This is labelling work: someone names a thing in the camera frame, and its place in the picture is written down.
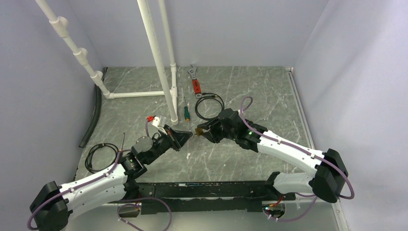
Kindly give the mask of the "small brass padlock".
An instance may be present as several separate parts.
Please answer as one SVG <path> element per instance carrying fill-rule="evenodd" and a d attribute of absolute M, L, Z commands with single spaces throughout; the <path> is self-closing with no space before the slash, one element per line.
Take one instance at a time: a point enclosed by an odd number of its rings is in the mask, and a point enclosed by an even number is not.
<path fill-rule="evenodd" d="M 195 129 L 195 132 L 196 132 L 196 135 L 197 135 L 198 137 L 199 137 L 199 136 L 202 136 L 203 133 L 204 133 L 204 131 L 203 131 L 202 128 L 196 128 L 196 129 Z"/>

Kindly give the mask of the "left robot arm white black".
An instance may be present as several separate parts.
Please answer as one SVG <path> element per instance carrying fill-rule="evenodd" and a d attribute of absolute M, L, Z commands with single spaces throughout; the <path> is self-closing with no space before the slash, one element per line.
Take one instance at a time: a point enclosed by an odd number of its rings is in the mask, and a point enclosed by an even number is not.
<path fill-rule="evenodd" d="M 139 187 L 136 179 L 169 149 L 179 151 L 193 136 L 164 125 L 156 137 L 142 136 L 127 150 L 121 150 L 112 164 L 83 179 L 58 185 L 43 185 L 29 209 L 27 228 L 31 231 L 60 231 L 70 220 L 105 203 L 134 201 Z"/>

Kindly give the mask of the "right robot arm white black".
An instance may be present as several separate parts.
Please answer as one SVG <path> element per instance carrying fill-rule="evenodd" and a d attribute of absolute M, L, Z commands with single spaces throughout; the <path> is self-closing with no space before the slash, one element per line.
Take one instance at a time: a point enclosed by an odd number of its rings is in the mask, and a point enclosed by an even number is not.
<path fill-rule="evenodd" d="M 265 193 L 271 200 L 287 193 L 311 193 L 325 202 L 336 203 L 343 197 L 343 187 L 350 185 L 348 171 L 336 150 L 324 152 L 304 147 L 242 119 L 238 111 L 230 108 L 199 124 L 196 132 L 212 143 L 229 139 L 243 149 L 271 155 L 299 168 L 301 173 L 274 172 L 270 175 Z"/>

